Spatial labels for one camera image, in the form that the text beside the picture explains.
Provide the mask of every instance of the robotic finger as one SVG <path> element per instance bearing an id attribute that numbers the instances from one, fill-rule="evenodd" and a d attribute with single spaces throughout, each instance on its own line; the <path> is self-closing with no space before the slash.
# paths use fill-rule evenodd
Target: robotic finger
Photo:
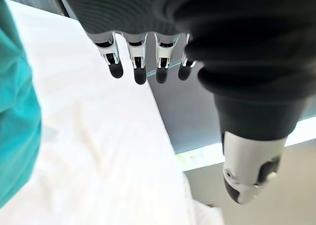
<path id="1" fill-rule="evenodd" d="M 163 84 L 167 80 L 172 51 L 179 37 L 180 35 L 166 36 L 155 33 L 157 60 L 156 80 L 158 83 Z"/>
<path id="2" fill-rule="evenodd" d="M 147 33 L 140 35 L 123 34 L 127 41 L 129 56 L 134 68 L 134 79 L 137 84 L 146 82 L 146 38 Z"/>
<path id="3" fill-rule="evenodd" d="M 187 33 L 187 44 L 189 43 L 189 39 L 190 39 L 190 34 Z M 178 72 L 178 78 L 181 81 L 185 81 L 186 79 L 188 79 L 188 77 L 192 71 L 192 68 L 194 67 L 196 62 L 197 61 L 188 59 L 187 55 L 183 52 L 182 59 L 181 59 L 181 65 L 180 65 L 179 72 Z"/>
<path id="4" fill-rule="evenodd" d="M 119 59 L 119 49 L 115 39 L 115 32 L 106 34 L 106 41 L 94 43 L 109 66 L 113 77 L 121 78 L 123 76 L 123 67 Z"/>

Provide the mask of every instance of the white fabric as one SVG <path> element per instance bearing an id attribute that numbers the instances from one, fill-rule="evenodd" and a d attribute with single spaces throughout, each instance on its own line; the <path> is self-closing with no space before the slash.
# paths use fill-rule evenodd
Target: white fabric
<path id="1" fill-rule="evenodd" d="M 198 224 L 199 209 L 149 85 L 133 79 L 124 39 L 124 76 L 115 79 L 79 22 L 8 4 L 33 68 L 43 139 L 31 180 L 0 210 L 0 224 Z M 206 211 L 207 224 L 223 224 L 220 212 Z"/>

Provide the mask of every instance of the black fingertip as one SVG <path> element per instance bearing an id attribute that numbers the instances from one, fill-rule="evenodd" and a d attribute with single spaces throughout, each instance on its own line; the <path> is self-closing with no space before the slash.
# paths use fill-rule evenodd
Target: black fingertip
<path id="1" fill-rule="evenodd" d="M 186 79 L 188 79 L 190 73 L 192 71 L 192 68 L 188 67 L 188 66 L 183 66 L 182 64 L 180 65 L 179 68 L 179 72 L 178 72 L 178 78 L 181 81 L 185 81 Z"/>
<path id="2" fill-rule="evenodd" d="M 239 191 L 235 190 L 234 188 L 231 187 L 230 184 L 228 184 L 227 180 L 224 178 L 224 183 L 225 183 L 225 187 L 227 190 L 227 193 L 230 195 L 230 197 L 238 204 L 240 204 L 238 202 L 238 197 L 239 197 Z"/>
<path id="3" fill-rule="evenodd" d="M 109 69 L 113 77 L 121 78 L 123 76 L 123 67 L 120 61 L 118 64 L 110 64 Z"/>
<path id="4" fill-rule="evenodd" d="M 134 69 L 134 79 L 135 82 L 139 85 L 142 85 L 146 82 L 146 68 L 136 68 Z"/>
<path id="5" fill-rule="evenodd" d="M 157 68 L 156 70 L 156 80 L 158 83 L 163 84 L 167 81 L 168 69 Z"/>

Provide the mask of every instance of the teal fabric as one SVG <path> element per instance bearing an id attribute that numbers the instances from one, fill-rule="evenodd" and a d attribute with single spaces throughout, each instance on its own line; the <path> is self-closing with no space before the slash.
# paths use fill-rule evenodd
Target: teal fabric
<path id="1" fill-rule="evenodd" d="M 8 7 L 0 0 L 0 208 L 30 178 L 40 133 L 32 72 Z"/>

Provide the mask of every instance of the robotic hand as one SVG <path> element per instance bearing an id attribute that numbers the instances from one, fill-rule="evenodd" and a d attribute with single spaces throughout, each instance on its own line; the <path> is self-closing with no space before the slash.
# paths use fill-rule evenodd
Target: robotic hand
<path id="1" fill-rule="evenodd" d="M 198 80 L 214 94 L 229 195 L 247 203 L 276 175 L 316 93 L 315 0 L 67 1 L 116 78 L 123 69 L 113 31 L 123 33 L 138 84 L 146 81 L 146 33 L 156 35 L 159 83 L 179 33 L 189 33 L 178 76 L 187 79 L 195 60 L 204 64 Z"/>

